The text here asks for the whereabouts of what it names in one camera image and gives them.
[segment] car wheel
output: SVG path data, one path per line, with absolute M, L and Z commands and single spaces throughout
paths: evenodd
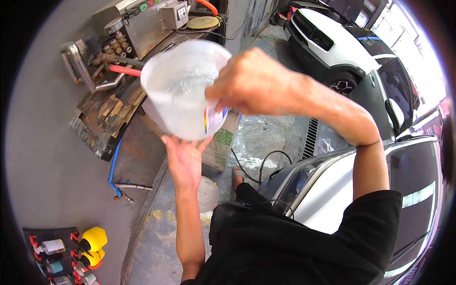
M 348 96 L 358 85 L 355 77 L 348 71 L 339 71 L 330 75 L 324 84 L 344 96 Z

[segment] license plate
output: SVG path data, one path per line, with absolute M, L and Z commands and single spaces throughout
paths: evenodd
M 291 37 L 290 31 L 287 28 L 285 28 L 284 33 L 285 33 L 286 40 L 289 40 Z

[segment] white car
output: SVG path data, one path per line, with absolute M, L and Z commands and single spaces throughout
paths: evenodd
M 412 125 L 420 104 L 415 85 L 372 31 L 304 8 L 285 23 L 284 33 L 308 74 L 369 111 L 383 140 L 394 141 Z

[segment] yellow disc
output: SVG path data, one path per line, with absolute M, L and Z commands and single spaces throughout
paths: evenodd
M 193 18 L 188 21 L 188 27 L 190 29 L 207 29 L 215 25 L 218 25 L 218 19 L 211 16 Z

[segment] silver car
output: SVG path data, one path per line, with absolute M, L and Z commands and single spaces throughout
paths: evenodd
M 437 138 L 406 136 L 384 145 L 391 190 L 402 193 L 399 236 L 382 284 L 397 284 L 423 258 L 437 230 L 442 177 Z M 353 201 L 354 147 L 303 159 L 267 177 L 258 192 L 273 208 L 320 232 L 336 232 Z

